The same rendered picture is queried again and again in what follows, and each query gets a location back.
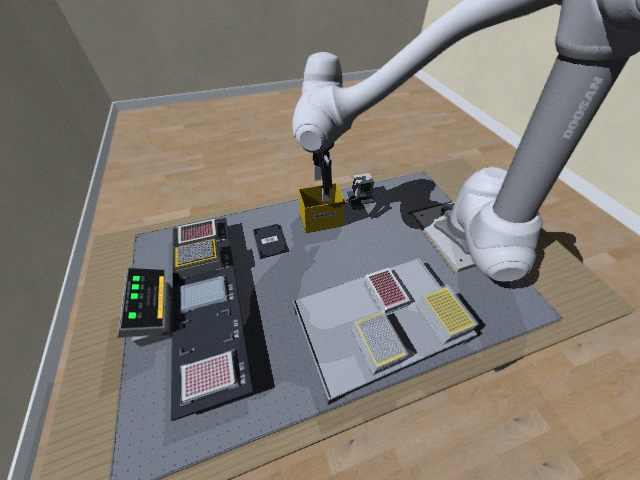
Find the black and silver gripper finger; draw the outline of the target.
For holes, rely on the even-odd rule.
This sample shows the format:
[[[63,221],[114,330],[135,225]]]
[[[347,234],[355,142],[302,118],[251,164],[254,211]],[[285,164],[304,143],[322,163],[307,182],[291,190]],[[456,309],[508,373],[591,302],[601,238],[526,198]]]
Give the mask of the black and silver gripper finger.
[[[330,157],[330,153],[328,151],[328,155]],[[327,157],[327,154],[324,155],[323,164],[321,164],[320,153],[317,153],[317,158],[319,162],[319,166],[321,167],[322,174],[322,202],[330,201],[330,188],[332,188],[332,171],[331,164],[332,160]]]
[[[314,181],[321,180],[321,167],[319,166],[317,153],[313,153],[314,161]]]

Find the yellow waste bin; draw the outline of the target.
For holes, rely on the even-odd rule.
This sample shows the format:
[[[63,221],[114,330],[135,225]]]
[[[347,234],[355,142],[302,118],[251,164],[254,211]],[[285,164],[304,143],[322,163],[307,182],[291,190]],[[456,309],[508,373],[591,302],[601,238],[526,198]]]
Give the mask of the yellow waste bin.
[[[306,233],[343,226],[345,200],[337,183],[330,201],[322,202],[322,185],[298,189],[300,216]]]

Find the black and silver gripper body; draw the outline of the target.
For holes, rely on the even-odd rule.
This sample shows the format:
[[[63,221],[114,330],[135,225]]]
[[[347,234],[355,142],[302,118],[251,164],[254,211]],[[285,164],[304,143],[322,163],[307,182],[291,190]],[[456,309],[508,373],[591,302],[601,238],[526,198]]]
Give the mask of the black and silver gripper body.
[[[328,151],[329,151],[333,146],[334,146],[334,143],[333,143],[333,144],[332,144],[328,149],[326,149],[325,151],[320,152],[320,159],[321,159],[321,163],[323,163],[324,155],[326,155],[326,154],[327,154],[327,157],[329,157],[329,155],[328,155]]]

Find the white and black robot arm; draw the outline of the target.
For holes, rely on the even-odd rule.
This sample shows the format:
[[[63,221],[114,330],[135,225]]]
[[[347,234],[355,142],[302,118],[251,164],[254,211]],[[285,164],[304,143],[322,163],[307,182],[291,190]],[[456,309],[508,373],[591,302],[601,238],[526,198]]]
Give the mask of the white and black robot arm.
[[[293,116],[294,137],[307,152],[325,151],[357,116],[459,40],[554,4],[561,5],[559,54],[508,172],[496,167],[475,172],[453,210],[441,209],[446,219],[434,224],[486,277],[523,278],[536,260],[543,224],[538,210],[628,59],[640,51],[640,0],[464,0],[349,88],[342,87],[337,56],[313,54]]]

